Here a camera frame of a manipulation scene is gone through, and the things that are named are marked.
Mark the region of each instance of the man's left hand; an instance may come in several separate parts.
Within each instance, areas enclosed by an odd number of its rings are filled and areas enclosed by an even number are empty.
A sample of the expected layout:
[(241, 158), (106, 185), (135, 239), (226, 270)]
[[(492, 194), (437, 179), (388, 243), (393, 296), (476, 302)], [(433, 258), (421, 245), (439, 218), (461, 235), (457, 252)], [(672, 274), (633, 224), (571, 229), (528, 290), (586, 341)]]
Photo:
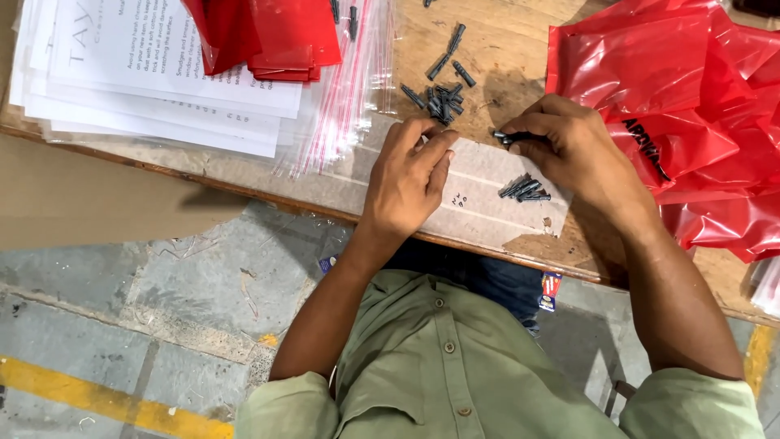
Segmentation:
[(437, 128), (432, 119), (394, 123), (371, 170), (358, 228), (397, 245), (420, 229), (441, 204), (455, 154), (449, 148), (458, 136), (457, 131)]

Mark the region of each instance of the man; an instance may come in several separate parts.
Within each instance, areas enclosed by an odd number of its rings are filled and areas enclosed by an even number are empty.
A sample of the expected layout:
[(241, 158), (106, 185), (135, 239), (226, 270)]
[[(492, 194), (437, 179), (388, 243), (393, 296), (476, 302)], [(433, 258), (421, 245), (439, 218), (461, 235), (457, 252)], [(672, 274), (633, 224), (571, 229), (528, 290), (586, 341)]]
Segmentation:
[(354, 235), (240, 409), (237, 437), (764, 436), (725, 317), (600, 116), (546, 95), (502, 131), (546, 136), (520, 142), (521, 153), (620, 233), (653, 370), (620, 426), (505, 307), (429, 273), (380, 271), (439, 207), (458, 138), (407, 120), (388, 132)]

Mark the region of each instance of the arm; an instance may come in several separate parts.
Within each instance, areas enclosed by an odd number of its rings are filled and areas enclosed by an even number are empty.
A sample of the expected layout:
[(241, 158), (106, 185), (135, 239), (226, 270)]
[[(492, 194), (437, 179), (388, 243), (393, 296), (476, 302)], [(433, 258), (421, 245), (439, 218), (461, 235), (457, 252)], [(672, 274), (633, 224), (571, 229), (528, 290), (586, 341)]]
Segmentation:
[(650, 192), (593, 109), (546, 95), (502, 131), (546, 136), (516, 142), (554, 183), (573, 191), (617, 228), (626, 251), (636, 332), (653, 371), (671, 367), (744, 380), (729, 325), (693, 261), (658, 216)]
[[(421, 136), (427, 137), (424, 144)], [(441, 204), (457, 140), (430, 119), (395, 123), (371, 170), (363, 215), (339, 262), (292, 320), (269, 381), (306, 372), (328, 379), (349, 338), (371, 278)]]

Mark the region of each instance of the shirt sleeve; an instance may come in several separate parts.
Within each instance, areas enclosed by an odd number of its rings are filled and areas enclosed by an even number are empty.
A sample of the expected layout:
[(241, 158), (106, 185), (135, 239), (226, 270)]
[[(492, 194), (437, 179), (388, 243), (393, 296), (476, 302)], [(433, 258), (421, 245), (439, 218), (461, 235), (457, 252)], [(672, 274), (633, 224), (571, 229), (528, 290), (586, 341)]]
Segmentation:
[(705, 377), (688, 369), (652, 373), (620, 414), (620, 428), (635, 439), (764, 439), (746, 382)]
[(339, 411), (322, 375), (272, 381), (258, 387), (238, 410), (236, 439), (331, 439)]

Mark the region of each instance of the hand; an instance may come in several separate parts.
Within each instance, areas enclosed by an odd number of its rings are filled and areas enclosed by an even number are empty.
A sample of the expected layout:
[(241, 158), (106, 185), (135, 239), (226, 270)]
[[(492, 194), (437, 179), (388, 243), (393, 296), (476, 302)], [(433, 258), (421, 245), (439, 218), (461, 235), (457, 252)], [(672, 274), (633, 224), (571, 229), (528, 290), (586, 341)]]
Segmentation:
[(536, 163), (542, 175), (574, 192), (622, 229), (655, 212), (655, 202), (628, 158), (609, 137), (598, 112), (558, 95), (545, 95), (501, 131), (546, 136), (511, 148)]
[(371, 170), (358, 229), (397, 245), (420, 229), (441, 204), (457, 139), (457, 131), (442, 132), (431, 119), (394, 123)]

